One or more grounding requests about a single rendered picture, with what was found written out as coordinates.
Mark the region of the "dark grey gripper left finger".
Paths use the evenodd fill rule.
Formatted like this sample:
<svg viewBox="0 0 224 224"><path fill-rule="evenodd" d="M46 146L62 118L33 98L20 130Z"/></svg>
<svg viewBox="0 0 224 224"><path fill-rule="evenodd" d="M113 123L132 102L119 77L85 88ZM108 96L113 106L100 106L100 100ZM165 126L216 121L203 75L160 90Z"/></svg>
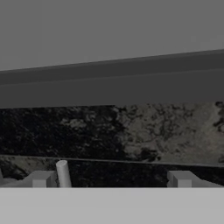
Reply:
<svg viewBox="0 0 224 224"><path fill-rule="evenodd" d="M34 171L21 180L6 178L0 184L0 188L57 187L56 179L57 174L55 171Z"/></svg>

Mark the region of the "pale grey cylindrical rod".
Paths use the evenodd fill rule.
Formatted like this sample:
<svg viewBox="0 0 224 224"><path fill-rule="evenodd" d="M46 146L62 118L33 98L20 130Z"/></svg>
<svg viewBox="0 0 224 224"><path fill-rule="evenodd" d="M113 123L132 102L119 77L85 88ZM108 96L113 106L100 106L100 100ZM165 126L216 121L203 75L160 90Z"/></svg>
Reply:
<svg viewBox="0 0 224 224"><path fill-rule="evenodd" d="M66 160L60 160L56 163L56 169L58 173L59 186L71 187L70 173L68 169L68 162Z"/></svg>

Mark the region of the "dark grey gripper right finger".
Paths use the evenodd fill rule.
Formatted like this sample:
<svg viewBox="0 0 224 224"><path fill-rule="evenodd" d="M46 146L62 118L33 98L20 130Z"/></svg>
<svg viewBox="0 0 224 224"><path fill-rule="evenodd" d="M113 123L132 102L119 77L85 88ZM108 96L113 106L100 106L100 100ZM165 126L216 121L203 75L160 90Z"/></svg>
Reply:
<svg viewBox="0 0 224 224"><path fill-rule="evenodd" d="M194 187L221 187L221 185L204 180L193 174L191 171L168 171L168 187L194 188Z"/></svg>

